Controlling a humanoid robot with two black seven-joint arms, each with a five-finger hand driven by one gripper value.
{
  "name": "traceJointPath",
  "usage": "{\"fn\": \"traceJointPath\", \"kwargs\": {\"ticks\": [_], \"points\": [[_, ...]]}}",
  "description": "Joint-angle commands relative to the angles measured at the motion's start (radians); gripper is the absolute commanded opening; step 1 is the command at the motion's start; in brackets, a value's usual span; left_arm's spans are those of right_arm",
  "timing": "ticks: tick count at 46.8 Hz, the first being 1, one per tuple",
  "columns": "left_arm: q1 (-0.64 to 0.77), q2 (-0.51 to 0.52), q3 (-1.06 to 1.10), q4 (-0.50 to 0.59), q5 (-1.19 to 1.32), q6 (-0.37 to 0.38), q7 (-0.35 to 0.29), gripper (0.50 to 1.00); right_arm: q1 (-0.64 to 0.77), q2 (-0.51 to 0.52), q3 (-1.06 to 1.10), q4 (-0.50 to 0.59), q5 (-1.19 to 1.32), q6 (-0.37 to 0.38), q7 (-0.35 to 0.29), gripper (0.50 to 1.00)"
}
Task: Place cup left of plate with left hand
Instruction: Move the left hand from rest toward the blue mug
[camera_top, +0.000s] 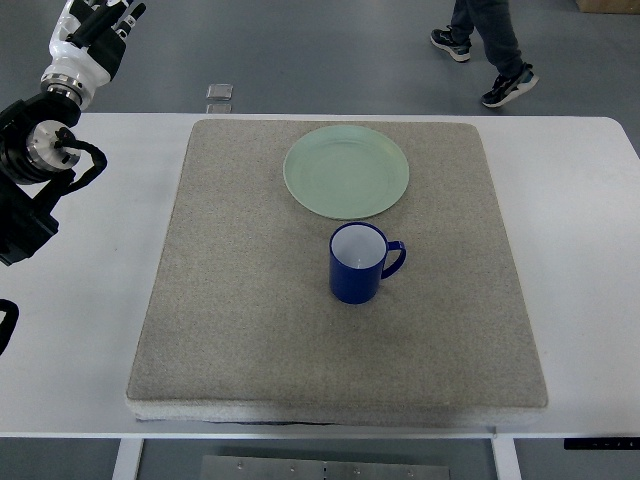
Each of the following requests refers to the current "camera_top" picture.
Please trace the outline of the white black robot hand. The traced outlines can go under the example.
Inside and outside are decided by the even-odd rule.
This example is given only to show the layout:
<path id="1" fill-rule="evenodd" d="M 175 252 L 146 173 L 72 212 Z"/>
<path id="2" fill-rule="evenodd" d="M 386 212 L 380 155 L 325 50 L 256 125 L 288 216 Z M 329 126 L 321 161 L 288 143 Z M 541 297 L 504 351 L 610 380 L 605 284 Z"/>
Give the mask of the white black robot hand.
<path id="1" fill-rule="evenodd" d="M 49 41 L 51 63 L 41 90 L 87 109 L 96 91 L 116 76 L 128 37 L 145 11 L 136 1 L 68 1 Z"/>

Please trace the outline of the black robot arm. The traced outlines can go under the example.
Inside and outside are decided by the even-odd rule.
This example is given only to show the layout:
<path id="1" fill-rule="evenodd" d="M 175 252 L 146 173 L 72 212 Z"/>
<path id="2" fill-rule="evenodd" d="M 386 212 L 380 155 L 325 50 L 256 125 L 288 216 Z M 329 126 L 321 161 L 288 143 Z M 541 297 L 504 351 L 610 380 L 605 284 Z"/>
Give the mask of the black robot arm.
<path id="1" fill-rule="evenodd" d="M 1 262 L 32 257 L 54 235 L 60 199 L 88 186 L 107 166 L 106 155 L 71 128 L 76 101 L 54 92 L 18 100 L 1 112 Z"/>

